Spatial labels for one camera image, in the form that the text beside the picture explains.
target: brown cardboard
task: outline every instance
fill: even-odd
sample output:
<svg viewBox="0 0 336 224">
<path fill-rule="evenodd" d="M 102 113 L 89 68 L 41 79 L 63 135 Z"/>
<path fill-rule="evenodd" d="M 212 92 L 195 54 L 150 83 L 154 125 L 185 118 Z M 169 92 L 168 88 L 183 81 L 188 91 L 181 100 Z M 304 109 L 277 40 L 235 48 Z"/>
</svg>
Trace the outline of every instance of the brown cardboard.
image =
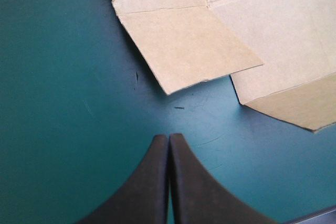
<svg viewBox="0 0 336 224">
<path fill-rule="evenodd" d="M 206 0 L 112 3 L 166 94 L 263 64 Z"/>
<path fill-rule="evenodd" d="M 241 104 L 311 130 L 336 121 L 336 82 L 327 78 L 336 72 L 335 3 L 212 2 L 211 10 L 265 63 L 232 75 Z"/>
<path fill-rule="evenodd" d="M 311 130 L 336 121 L 336 0 L 112 3 L 167 94 L 234 73 L 241 104 Z"/>
</svg>

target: cardboard box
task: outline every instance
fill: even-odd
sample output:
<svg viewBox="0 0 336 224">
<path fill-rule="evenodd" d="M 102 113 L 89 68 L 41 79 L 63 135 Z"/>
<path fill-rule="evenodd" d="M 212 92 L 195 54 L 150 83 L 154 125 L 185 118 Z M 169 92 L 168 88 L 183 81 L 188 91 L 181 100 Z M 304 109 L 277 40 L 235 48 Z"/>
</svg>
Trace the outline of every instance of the cardboard box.
<svg viewBox="0 0 336 224">
<path fill-rule="evenodd" d="M 233 73 L 241 104 L 313 131 L 336 122 L 336 0 L 112 3 L 167 94 Z"/>
</svg>

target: table surface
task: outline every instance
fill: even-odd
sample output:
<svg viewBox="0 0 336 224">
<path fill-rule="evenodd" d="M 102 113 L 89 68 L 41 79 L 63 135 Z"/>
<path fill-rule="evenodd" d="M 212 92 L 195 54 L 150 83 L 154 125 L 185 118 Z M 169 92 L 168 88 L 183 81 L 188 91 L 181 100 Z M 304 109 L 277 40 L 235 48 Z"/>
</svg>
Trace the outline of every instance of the table surface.
<svg viewBox="0 0 336 224">
<path fill-rule="evenodd" d="M 0 0 L 0 78 L 0 223 L 78 220 L 173 132 L 277 221 L 336 204 L 335 125 L 241 106 L 229 77 L 167 97 L 110 0 Z"/>
</svg>

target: scratch mark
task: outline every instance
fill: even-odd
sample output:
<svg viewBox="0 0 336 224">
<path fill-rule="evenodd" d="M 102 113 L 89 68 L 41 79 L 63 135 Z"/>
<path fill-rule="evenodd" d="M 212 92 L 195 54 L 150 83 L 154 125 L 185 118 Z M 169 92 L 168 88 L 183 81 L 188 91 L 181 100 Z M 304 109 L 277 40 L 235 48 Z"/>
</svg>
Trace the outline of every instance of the scratch mark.
<svg viewBox="0 0 336 224">
<path fill-rule="evenodd" d="M 217 169 L 217 168 L 221 167 L 222 165 L 223 165 L 223 164 L 217 165 L 217 166 L 215 166 L 214 168 L 211 168 L 211 169 L 209 169 L 208 171 L 211 171 L 211 170 Z"/>
<path fill-rule="evenodd" d="M 202 144 L 196 144 L 196 145 L 193 145 L 193 146 L 201 146 L 201 145 L 205 145 L 205 144 L 209 144 L 209 143 L 212 143 L 213 141 L 216 141 L 218 139 L 220 139 L 222 136 L 224 136 L 224 134 L 220 135 L 219 137 L 216 137 L 208 142 L 205 142 L 205 143 L 202 143 Z"/>
<path fill-rule="evenodd" d="M 92 117 L 94 117 L 94 115 L 93 115 L 93 113 L 92 113 L 92 111 L 91 111 L 91 109 L 90 109 L 90 106 L 88 105 L 88 102 L 87 102 L 86 100 L 83 99 L 83 103 L 84 103 L 85 108 L 86 108 L 87 111 L 89 112 L 89 114 L 90 114 Z"/>
</svg>

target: black plastic object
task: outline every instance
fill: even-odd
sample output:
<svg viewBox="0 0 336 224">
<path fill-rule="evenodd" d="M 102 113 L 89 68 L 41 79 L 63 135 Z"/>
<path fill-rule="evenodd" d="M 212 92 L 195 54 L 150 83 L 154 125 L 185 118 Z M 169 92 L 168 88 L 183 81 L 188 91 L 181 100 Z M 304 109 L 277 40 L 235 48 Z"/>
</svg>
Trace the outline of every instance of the black plastic object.
<svg viewBox="0 0 336 224">
<path fill-rule="evenodd" d="M 274 224 L 223 188 L 201 165 L 182 134 L 170 136 L 176 224 Z"/>
<path fill-rule="evenodd" d="M 169 141 L 155 136 L 145 157 L 120 189 L 77 223 L 164 224 L 167 221 Z"/>
</svg>

